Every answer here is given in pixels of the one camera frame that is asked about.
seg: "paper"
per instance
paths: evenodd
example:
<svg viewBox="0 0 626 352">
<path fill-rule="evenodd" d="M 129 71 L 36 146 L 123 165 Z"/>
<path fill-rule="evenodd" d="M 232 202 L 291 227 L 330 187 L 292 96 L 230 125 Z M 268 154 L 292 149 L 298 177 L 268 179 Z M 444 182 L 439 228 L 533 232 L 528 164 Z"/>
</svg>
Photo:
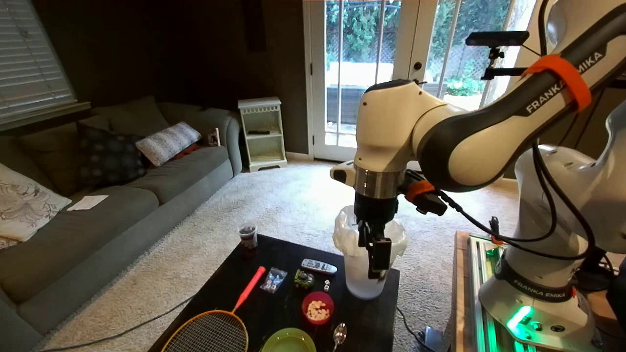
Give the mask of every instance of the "paper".
<svg viewBox="0 0 626 352">
<path fill-rule="evenodd" d="M 95 207 L 102 202 L 108 195 L 85 195 L 83 199 L 68 208 L 68 212 L 72 210 L 87 210 Z"/>
</svg>

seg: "white trash can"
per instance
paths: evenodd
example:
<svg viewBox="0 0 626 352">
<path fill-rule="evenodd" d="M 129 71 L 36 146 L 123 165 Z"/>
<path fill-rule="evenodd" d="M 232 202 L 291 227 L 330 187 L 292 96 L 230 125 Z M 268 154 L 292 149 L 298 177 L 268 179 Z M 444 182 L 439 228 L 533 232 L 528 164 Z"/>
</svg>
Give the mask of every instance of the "white trash can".
<svg viewBox="0 0 626 352">
<path fill-rule="evenodd" d="M 390 221 L 385 226 L 385 237 L 391 239 L 391 257 L 389 266 L 396 256 L 402 256 L 406 249 L 404 227 L 397 221 Z M 386 276 L 376 280 L 367 277 L 369 261 L 367 249 L 359 247 L 359 229 L 354 216 L 354 206 L 344 207 L 335 218 L 335 232 L 332 235 L 335 247 L 344 254 L 346 267 L 346 286 L 350 293 L 361 299 L 374 299 L 385 287 Z"/>
</svg>

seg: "beige carpet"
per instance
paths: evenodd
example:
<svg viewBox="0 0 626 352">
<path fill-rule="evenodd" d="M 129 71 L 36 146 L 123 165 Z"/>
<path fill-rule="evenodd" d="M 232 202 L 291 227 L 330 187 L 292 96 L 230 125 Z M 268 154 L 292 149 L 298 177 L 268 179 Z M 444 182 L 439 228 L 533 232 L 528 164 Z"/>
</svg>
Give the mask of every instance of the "beige carpet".
<svg viewBox="0 0 626 352">
<path fill-rule="evenodd" d="M 354 192 L 329 178 L 330 167 L 292 162 L 288 168 L 236 176 L 36 350 L 104 338 L 174 307 L 200 289 L 237 245 L 235 227 L 246 220 L 256 221 L 264 234 L 337 252 L 331 238 L 334 218 L 352 203 Z M 484 223 L 498 216 L 503 234 L 514 229 L 516 183 L 499 180 L 452 196 Z M 444 329 L 451 309 L 454 232 L 479 230 L 451 209 L 442 217 L 421 215 L 404 200 L 396 219 L 409 236 L 404 257 L 394 263 L 401 273 L 398 306 L 416 331 L 425 324 Z M 180 310 L 113 341 L 75 351 L 146 351 Z M 394 351 L 416 351 L 399 315 Z"/>
</svg>

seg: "red bowl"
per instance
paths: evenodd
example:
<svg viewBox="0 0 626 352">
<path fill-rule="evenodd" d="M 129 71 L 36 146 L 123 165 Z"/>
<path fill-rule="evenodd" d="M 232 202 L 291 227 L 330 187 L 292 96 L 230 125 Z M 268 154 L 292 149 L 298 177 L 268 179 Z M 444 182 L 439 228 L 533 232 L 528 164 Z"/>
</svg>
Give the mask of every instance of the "red bowl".
<svg viewBox="0 0 626 352">
<path fill-rule="evenodd" d="M 313 301 L 322 301 L 323 303 L 326 303 L 326 306 L 324 308 L 328 309 L 328 313 L 329 313 L 328 318 L 324 320 L 309 319 L 309 317 L 307 316 L 307 311 L 309 310 L 309 304 Z M 326 323 L 328 320 L 330 320 L 332 316 L 332 312 L 334 310 L 335 310 L 335 304 L 332 302 L 332 298 L 322 291 L 311 292 L 302 301 L 302 314 L 304 314 L 304 317 L 307 318 L 307 320 L 310 321 L 310 323 L 314 325 L 322 325 Z"/>
</svg>

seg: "green plate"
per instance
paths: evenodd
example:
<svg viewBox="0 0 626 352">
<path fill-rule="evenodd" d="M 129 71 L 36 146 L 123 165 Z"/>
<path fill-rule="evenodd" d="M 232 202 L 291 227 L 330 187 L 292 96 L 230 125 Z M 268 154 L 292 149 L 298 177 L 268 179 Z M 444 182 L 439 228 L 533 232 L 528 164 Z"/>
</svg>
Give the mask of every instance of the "green plate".
<svg viewBox="0 0 626 352">
<path fill-rule="evenodd" d="M 300 329 L 287 328 L 270 336 L 261 352 L 316 352 L 316 349 L 307 333 Z"/>
</svg>

